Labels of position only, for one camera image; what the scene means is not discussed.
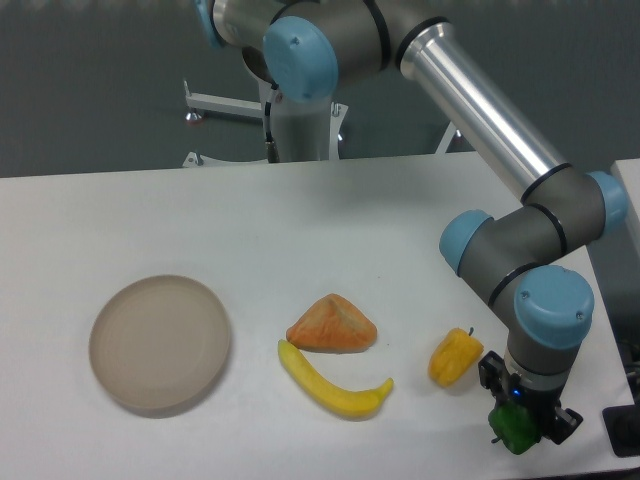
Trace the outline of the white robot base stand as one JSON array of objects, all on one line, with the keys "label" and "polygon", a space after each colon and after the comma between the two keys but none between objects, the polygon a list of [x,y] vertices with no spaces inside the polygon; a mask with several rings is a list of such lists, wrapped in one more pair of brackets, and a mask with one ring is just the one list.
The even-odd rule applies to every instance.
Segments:
[{"label": "white robot base stand", "polygon": [[261,151],[247,159],[239,155],[246,139],[230,140],[223,155],[189,152],[185,167],[221,167],[401,157],[419,154],[471,152],[470,143],[451,121],[413,89],[399,94],[388,90],[358,93],[347,90],[337,99],[327,97],[296,103],[268,82],[259,80],[257,101],[195,92],[183,83],[189,125],[207,119],[254,123],[262,133]]}]

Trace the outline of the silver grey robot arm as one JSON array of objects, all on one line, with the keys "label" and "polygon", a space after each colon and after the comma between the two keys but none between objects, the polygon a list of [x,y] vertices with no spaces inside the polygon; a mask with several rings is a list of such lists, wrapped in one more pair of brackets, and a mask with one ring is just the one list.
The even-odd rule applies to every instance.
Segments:
[{"label": "silver grey robot arm", "polygon": [[240,48],[269,86],[260,118],[272,163],[328,159],[337,143],[329,127],[335,90],[388,67],[419,84],[460,129],[521,204],[500,219],[465,212],[439,243],[508,330],[505,352],[479,363],[495,400],[489,424],[515,454],[544,438],[566,440],[582,419],[560,396],[595,298],[559,260],[624,221],[620,183],[564,161],[425,1],[199,1],[195,9],[209,44]]}]

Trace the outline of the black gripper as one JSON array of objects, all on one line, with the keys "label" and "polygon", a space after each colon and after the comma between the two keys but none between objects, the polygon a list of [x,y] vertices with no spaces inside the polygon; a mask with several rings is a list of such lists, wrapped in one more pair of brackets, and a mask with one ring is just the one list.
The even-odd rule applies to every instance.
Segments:
[{"label": "black gripper", "polygon": [[560,405],[560,396],[569,372],[552,375],[533,373],[515,360],[504,360],[495,351],[489,351],[478,362],[480,385],[488,390],[500,406],[508,400],[524,407],[539,426],[543,436],[562,444],[582,424],[583,416]]}]

